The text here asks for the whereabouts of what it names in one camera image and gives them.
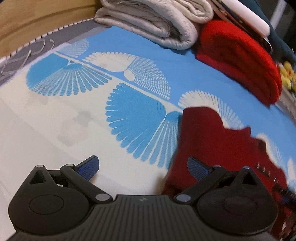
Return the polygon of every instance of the yellow plush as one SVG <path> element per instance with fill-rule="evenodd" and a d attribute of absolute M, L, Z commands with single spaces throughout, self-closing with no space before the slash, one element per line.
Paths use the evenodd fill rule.
<path fill-rule="evenodd" d="M 287 62 L 287 61 L 284 62 L 284 67 L 285 67 L 287 72 L 292 70 L 291 64 L 289 62 Z"/>
<path fill-rule="evenodd" d="M 287 72 L 287 74 L 288 74 L 288 78 L 291 80 L 295 73 L 294 73 L 294 70 L 290 70 Z"/>
<path fill-rule="evenodd" d="M 280 67 L 279 71 L 280 71 L 281 75 L 283 75 L 284 77 L 288 77 L 287 70 L 284 67 Z"/>
<path fill-rule="evenodd" d="M 293 83 L 293 87 L 292 87 L 292 90 L 294 90 L 296 92 L 296 75 L 294 75 L 292 77 L 292 83 Z"/>
<path fill-rule="evenodd" d="M 291 81 L 288 77 L 281 77 L 281 82 L 283 84 L 283 86 L 287 89 L 290 90 L 291 89 Z"/>

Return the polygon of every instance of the folded blanket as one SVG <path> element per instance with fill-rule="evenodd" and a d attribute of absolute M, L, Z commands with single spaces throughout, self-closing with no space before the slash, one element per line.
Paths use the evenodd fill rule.
<path fill-rule="evenodd" d="M 184 109 L 178 151 L 167 175 L 162 194 L 171 197 L 194 185 L 197 181 L 187 169 L 187 160 L 193 156 L 209 166 L 221 165 L 229 171 L 239 171 L 243 166 L 255 170 L 267 190 L 278 202 L 279 215 L 272 229 L 278 236 L 286 215 L 280 197 L 273 192 L 273 181 L 255 169 L 257 163 L 266 167 L 282 187 L 287 187 L 284 172 L 277 168 L 266 153 L 266 144 L 250 136 L 251 128 L 232 130 L 223 127 L 219 114 L 211 108 L 192 107 Z"/>
<path fill-rule="evenodd" d="M 169 0 L 101 0 L 95 21 L 115 25 L 167 48 L 184 50 L 197 40 L 196 27 Z"/>
<path fill-rule="evenodd" d="M 198 60 L 236 80 L 267 106 L 279 99 L 281 77 L 271 56 L 234 24 L 210 21 L 200 45 Z"/>
<path fill-rule="evenodd" d="M 196 23 L 207 23 L 214 12 L 206 0 L 171 0 L 172 4 L 184 14 L 185 17 Z"/>

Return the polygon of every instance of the red cloth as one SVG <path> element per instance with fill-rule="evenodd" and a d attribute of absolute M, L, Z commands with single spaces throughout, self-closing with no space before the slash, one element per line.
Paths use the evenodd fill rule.
<path fill-rule="evenodd" d="M 210 21 L 202 29 L 196 58 L 239 82 L 267 106 L 279 99 L 281 76 L 271 56 L 232 23 Z"/>
<path fill-rule="evenodd" d="M 250 127 L 242 130 L 225 129 L 219 114 L 211 108 L 184 109 L 178 152 L 162 193 L 173 197 L 196 183 L 187 169 L 187 160 L 190 156 L 209 166 L 221 165 L 229 171 L 239 171 L 243 166 L 250 166 L 255 170 L 257 163 L 260 163 L 279 180 L 282 187 L 286 188 L 285 174 L 268 158 L 265 142 L 252 138 L 250 134 Z M 274 236 L 277 236 L 290 211 L 284 212 L 284 206 L 279 203 L 280 196 L 272 190 L 273 181 L 261 172 L 255 172 L 278 202 L 279 216 L 272 230 Z"/>

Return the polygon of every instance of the yellow toy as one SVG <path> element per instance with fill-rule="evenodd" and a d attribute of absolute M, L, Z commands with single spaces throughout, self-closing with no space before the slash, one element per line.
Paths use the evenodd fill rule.
<path fill-rule="evenodd" d="M 288 90 L 293 89 L 296 92 L 296 74 L 291 64 L 287 61 L 284 64 L 279 63 L 278 69 L 281 74 L 283 86 Z"/>
<path fill-rule="evenodd" d="M 281 82 L 282 82 L 282 84 L 283 84 L 283 86 L 286 88 L 286 89 L 288 89 L 288 90 L 290 90 L 292 87 L 291 87 L 291 81 L 290 81 L 290 79 L 288 78 L 288 77 L 282 77 L 281 78 Z"/>
<path fill-rule="evenodd" d="M 293 76 L 292 78 L 292 90 L 294 90 L 296 92 L 296 75 Z"/>
<path fill-rule="evenodd" d="M 291 64 L 289 62 L 287 62 L 287 61 L 284 62 L 284 67 L 285 67 L 286 71 L 293 70 Z"/>
<path fill-rule="evenodd" d="M 280 67 L 280 68 L 279 68 L 279 72 L 280 72 L 281 75 L 283 75 L 284 77 L 288 77 L 287 70 L 286 70 L 284 67 Z"/>

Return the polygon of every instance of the small logo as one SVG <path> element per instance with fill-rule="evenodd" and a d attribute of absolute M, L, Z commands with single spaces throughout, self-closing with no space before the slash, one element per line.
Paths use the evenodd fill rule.
<path fill-rule="evenodd" d="M 145 201 L 147 201 L 147 198 L 142 197 L 142 198 L 140 198 L 139 200 L 140 200 L 141 202 L 145 202 Z"/>

